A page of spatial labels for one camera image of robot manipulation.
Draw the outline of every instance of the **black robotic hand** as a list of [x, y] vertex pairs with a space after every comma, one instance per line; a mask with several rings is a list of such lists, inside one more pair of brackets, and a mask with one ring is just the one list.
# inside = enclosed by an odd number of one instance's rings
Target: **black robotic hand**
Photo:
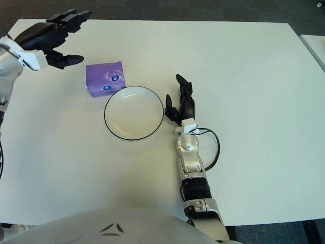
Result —
[[75, 33], [81, 23], [91, 16], [91, 11], [77, 13], [70, 9], [61, 14], [55, 14], [46, 22], [40, 22], [22, 32], [15, 41], [25, 50], [42, 50], [46, 54], [47, 63], [59, 69], [75, 65], [84, 60], [83, 56], [67, 55], [54, 51], [66, 41], [68, 33]]
[[166, 108], [165, 115], [171, 120], [174, 121], [179, 126], [182, 123], [182, 120], [187, 118], [195, 119], [195, 102], [192, 98], [192, 83], [185, 80], [181, 75], [176, 75], [176, 80], [179, 83], [179, 88], [181, 91], [180, 96], [180, 107], [177, 110], [173, 107], [172, 99], [167, 94], [166, 95]]

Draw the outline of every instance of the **robot forearm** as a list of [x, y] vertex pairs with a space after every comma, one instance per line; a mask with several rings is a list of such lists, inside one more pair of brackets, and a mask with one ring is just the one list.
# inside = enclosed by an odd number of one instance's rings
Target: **robot forearm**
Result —
[[197, 124], [193, 118], [182, 120], [181, 124], [175, 133], [180, 134], [176, 140], [176, 149], [179, 155], [178, 170], [184, 194], [185, 215], [190, 224], [214, 240], [229, 240], [199, 156], [199, 141], [195, 136], [198, 133]]

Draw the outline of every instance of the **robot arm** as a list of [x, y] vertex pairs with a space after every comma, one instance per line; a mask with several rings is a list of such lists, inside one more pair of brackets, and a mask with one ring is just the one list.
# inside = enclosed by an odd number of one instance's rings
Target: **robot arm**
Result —
[[178, 170], [184, 194], [185, 215], [188, 222], [214, 240], [227, 241], [229, 235], [223, 224], [216, 201], [212, 198], [203, 162], [199, 156], [199, 133], [195, 118], [195, 103], [191, 97], [192, 84], [176, 75], [180, 84], [180, 109], [172, 107], [169, 95], [166, 96], [165, 115], [180, 127], [176, 150], [179, 155]]
[[82, 56], [63, 56], [53, 49], [66, 41], [68, 33], [78, 31], [90, 15], [91, 11], [77, 13], [71, 9], [33, 25], [15, 40], [8, 33], [0, 38], [0, 121], [7, 110], [14, 81], [23, 69], [37, 71], [48, 64], [64, 69], [83, 61]]

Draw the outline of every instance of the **black joint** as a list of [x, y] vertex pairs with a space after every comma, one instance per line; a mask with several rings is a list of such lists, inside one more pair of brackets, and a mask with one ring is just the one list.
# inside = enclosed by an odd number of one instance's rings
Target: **black joint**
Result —
[[185, 179], [182, 181], [185, 201], [202, 198], [212, 198], [207, 179], [203, 177]]

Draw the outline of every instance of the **white plate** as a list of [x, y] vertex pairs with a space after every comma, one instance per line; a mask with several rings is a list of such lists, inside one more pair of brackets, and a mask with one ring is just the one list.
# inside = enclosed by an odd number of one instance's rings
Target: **white plate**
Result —
[[107, 128], [125, 140], [150, 136], [160, 126], [164, 107], [152, 90], [129, 86], [115, 93], [107, 102], [104, 119]]

